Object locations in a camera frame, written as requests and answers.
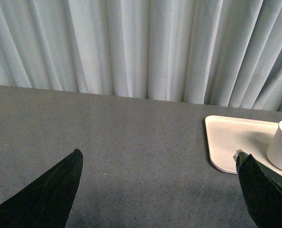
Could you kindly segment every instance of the white curtain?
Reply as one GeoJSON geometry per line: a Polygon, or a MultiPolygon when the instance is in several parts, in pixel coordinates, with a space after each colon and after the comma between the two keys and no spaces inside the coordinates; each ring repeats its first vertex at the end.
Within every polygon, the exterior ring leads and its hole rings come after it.
{"type": "Polygon", "coordinates": [[[282,111],[282,0],[0,0],[0,85],[282,111]]]}

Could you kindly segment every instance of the gray table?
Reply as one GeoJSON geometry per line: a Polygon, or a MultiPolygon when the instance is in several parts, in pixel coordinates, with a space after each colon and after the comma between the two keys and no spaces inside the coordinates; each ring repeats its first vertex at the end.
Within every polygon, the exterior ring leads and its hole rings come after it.
{"type": "Polygon", "coordinates": [[[253,228],[238,176],[208,158],[204,118],[280,112],[0,86],[0,203],[78,148],[66,227],[253,228]]]}

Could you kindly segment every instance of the cream tray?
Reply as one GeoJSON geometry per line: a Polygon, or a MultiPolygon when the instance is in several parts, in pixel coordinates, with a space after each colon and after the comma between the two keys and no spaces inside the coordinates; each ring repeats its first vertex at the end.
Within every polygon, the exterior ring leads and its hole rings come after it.
{"type": "Polygon", "coordinates": [[[241,149],[282,175],[266,156],[278,123],[211,115],[205,124],[210,160],[220,171],[237,174],[233,156],[241,149]]]}

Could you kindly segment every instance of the gray speckled surface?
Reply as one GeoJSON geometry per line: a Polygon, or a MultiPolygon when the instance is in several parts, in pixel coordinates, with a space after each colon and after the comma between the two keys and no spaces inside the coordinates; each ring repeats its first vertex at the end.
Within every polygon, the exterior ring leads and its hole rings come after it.
{"type": "Polygon", "coordinates": [[[238,176],[208,158],[204,118],[280,112],[0,86],[0,203],[74,148],[84,155],[66,227],[254,228],[238,176]]]}

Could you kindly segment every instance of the curtain fold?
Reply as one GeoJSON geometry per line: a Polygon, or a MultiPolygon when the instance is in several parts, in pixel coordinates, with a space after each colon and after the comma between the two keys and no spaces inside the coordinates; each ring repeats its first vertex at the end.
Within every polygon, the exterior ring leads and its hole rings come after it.
{"type": "Polygon", "coordinates": [[[0,85],[282,111],[282,0],[0,0],[0,85]]]}

